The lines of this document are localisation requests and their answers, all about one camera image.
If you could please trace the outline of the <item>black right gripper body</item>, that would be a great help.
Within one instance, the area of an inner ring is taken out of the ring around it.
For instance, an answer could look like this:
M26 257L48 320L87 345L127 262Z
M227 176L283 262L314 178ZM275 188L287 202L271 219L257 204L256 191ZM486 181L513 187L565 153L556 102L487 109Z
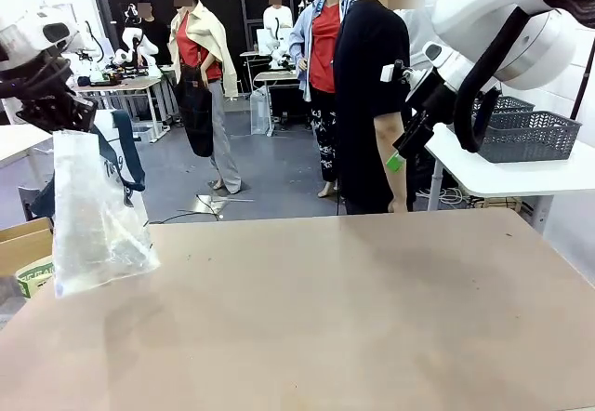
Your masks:
M405 104L416 113L393 147L400 159L407 160L428 143L437 124L452 123L456 91L446 84L435 69L406 69L403 78L411 88Z

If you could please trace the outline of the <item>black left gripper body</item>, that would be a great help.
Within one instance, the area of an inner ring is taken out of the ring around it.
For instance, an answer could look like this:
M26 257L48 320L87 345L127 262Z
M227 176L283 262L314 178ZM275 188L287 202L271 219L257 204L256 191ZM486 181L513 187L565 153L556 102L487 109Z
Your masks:
M16 99L15 116L45 132L88 132L98 103L67 85L71 63L60 54L40 53L32 61L1 72L1 99Z

